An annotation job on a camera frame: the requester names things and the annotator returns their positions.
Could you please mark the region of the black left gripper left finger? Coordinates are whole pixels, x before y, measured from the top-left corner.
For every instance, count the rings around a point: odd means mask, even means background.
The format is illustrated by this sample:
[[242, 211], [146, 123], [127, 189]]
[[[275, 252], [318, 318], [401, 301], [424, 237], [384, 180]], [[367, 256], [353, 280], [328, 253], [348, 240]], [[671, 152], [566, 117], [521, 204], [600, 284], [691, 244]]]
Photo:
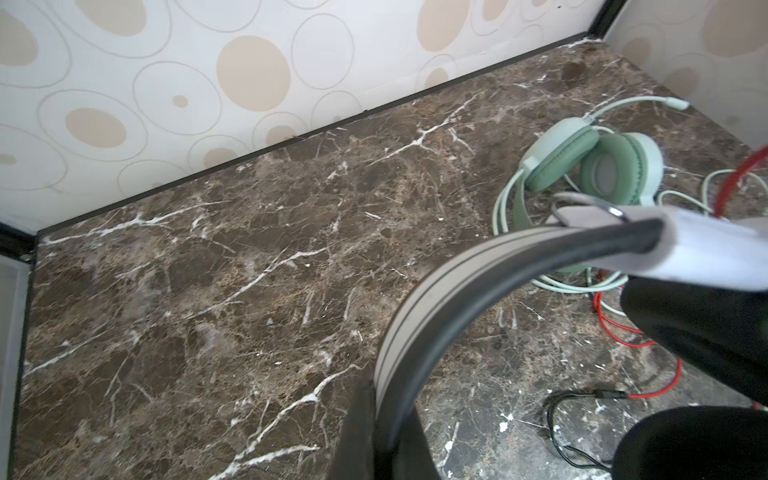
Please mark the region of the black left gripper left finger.
[[364, 380], [355, 391], [343, 421], [341, 436], [326, 476], [328, 480], [374, 478], [375, 413], [375, 387], [371, 380]]

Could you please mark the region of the white black headphones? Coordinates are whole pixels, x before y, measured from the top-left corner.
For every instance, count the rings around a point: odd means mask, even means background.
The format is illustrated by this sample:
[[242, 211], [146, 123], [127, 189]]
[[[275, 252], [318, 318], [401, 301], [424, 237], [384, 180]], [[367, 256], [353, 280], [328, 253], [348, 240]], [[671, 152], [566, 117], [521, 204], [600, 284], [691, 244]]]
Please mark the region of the white black headphones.
[[441, 479], [767, 474], [767, 224], [557, 200], [423, 278], [373, 371], [374, 478], [416, 409]]

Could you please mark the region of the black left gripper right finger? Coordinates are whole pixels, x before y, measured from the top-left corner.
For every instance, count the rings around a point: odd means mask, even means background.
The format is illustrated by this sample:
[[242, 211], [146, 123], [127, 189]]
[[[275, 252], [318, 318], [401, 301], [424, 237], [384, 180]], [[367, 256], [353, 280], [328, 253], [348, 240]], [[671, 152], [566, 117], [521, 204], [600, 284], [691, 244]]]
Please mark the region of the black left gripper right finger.
[[405, 420], [392, 461], [396, 480], [440, 480], [416, 409]]

